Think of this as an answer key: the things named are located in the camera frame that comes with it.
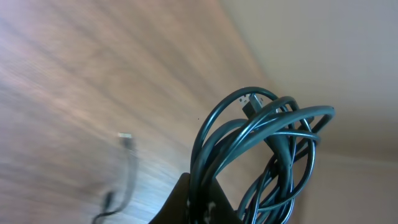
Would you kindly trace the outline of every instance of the coiled cable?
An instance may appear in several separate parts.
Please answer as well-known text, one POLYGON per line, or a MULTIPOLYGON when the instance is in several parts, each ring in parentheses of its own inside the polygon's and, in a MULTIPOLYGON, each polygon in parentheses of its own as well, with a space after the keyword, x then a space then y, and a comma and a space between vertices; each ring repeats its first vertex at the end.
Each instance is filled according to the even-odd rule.
POLYGON ((311 176, 315 148, 320 141, 317 133, 332 119, 334 113, 331 106, 300 109, 292 97, 278 98, 259 87, 242 88, 223 99, 208 115, 193 144, 189 186, 190 223, 203 223, 201 211, 203 205, 209 202, 208 191, 216 176, 235 158, 261 141, 267 143, 274 155, 244 195, 236 214, 245 224, 286 223, 293 210, 294 198, 311 176), (272 101, 249 119, 235 119, 221 125, 205 142, 221 112, 239 97, 248 94, 262 95, 272 101), (314 116, 322 118, 311 128, 307 119, 314 116), (298 121, 301 126, 295 128, 294 123, 298 121), (307 156, 305 172, 295 186, 292 166, 304 156, 307 156), (260 202, 262 192, 276 177, 276 186, 260 202))

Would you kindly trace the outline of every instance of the wooden table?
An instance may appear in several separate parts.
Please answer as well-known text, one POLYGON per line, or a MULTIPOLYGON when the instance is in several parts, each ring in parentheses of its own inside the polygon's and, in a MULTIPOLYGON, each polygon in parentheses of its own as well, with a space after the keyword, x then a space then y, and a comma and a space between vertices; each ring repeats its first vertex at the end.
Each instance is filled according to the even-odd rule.
MULTIPOLYGON (((238 88, 268 87, 218 2, 0 2, 0 223, 89 223, 106 190, 128 209, 107 223, 147 223, 182 172, 211 109, 238 88)), ((244 117, 234 104, 216 123, 244 117)), ((218 180, 234 207, 268 157, 253 149, 218 180)))

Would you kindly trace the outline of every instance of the wooden surface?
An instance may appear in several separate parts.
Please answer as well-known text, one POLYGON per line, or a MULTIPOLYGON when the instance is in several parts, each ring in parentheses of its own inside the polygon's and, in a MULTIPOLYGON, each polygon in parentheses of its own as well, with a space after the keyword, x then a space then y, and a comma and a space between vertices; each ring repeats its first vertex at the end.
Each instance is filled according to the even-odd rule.
MULTIPOLYGON (((249 85, 267 80, 218 2, 0 1, 0 223, 89 223, 104 191, 123 191, 120 131, 137 187, 107 223, 147 223, 208 113, 249 85)), ((236 103, 217 125, 243 116, 236 103)), ((235 207, 262 153, 218 177, 235 207)))

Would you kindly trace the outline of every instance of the black object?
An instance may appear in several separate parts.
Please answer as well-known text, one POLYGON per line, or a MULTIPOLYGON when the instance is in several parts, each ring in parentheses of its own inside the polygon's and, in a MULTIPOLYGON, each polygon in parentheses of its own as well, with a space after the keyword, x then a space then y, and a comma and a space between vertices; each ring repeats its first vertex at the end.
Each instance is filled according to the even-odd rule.
MULTIPOLYGON (((149 224, 187 224, 187 201, 189 191, 190 174, 181 175, 170 196, 160 209, 159 213, 149 224)), ((217 207, 212 209, 211 223, 217 224, 242 224, 242 221, 236 216, 235 211, 229 204, 223 190, 215 180, 210 187, 210 198, 217 207)))

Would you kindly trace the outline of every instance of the cable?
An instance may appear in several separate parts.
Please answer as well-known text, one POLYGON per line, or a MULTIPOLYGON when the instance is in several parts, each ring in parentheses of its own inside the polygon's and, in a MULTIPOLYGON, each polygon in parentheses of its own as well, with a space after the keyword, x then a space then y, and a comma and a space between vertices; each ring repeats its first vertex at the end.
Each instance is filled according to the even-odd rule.
POLYGON ((121 139, 121 144, 125 148, 125 152, 127 154, 127 182, 126 182, 126 191, 124 193, 123 200, 119 207, 117 207, 115 210, 108 212, 108 207, 111 204, 111 201, 113 200, 113 193, 110 192, 105 196, 104 199, 104 208, 103 212, 95 216, 92 220, 92 224, 97 224, 99 221, 103 221, 103 217, 108 217, 110 215, 117 214, 121 211, 123 211, 128 205, 129 202, 132 198, 132 193, 134 192, 135 188, 135 179, 137 177, 137 171, 138 171, 138 160, 135 159, 136 157, 132 155, 132 151, 134 150, 134 143, 132 141, 131 135, 130 134, 124 134, 124 133, 119 133, 119 137, 121 139))
POLYGON ((203 223, 203 207, 210 203, 208 191, 216 176, 235 158, 263 140, 274 155, 264 172, 244 195, 236 214, 245 224, 285 223, 292 213, 294 198, 311 176, 315 148, 320 141, 317 132, 332 119, 334 113, 331 106, 300 109, 292 97, 278 98, 270 91, 259 87, 242 88, 223 99, 208 115, 193 144, 188 201, 190 223, 203 223), (246 113, 249 119, 228 121, 205 142, 211 126, 221 112, 238 98, 248 95, 262 95, 272 101, 257 111, 255 105, 251 105, 251 111, 255 112, 246 113), (315 116, 322 118, 311 128, 308 121, 313 120, 315 116), (301 126, 295 128, 294 123, 297 121, 301 126), (292 166, 304 156, 307 156, 305 172, 295 186, 292 166), (262 192, 276 177, 277 185, 263 201, 260 201, 262 192))

